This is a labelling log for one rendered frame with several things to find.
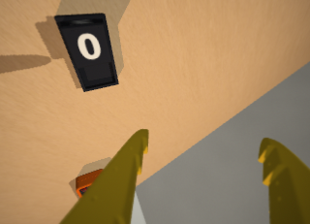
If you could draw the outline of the orange digital multimeter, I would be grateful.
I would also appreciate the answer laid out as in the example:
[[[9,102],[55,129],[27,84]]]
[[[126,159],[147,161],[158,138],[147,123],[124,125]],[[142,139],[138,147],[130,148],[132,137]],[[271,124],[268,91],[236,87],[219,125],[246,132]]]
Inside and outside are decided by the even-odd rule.
[[[93,181],[97,178],[97,176],[101,173],[102,170],[103,169],[100,169],[82,176],[78,176],[76,178],[76,191],[79,197],[84,194],[84,192],[93,183]]]

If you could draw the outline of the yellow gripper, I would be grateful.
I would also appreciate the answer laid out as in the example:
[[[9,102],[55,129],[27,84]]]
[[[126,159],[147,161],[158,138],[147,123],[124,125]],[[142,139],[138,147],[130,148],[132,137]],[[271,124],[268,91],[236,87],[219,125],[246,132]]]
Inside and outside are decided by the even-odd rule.
[[[124,143],[59,224],[131,224],[148,138],[148,129],[139,129]],[[270,138],[261,142],[259,162],[268,186],[270,224],[310,224],[310,169]]]

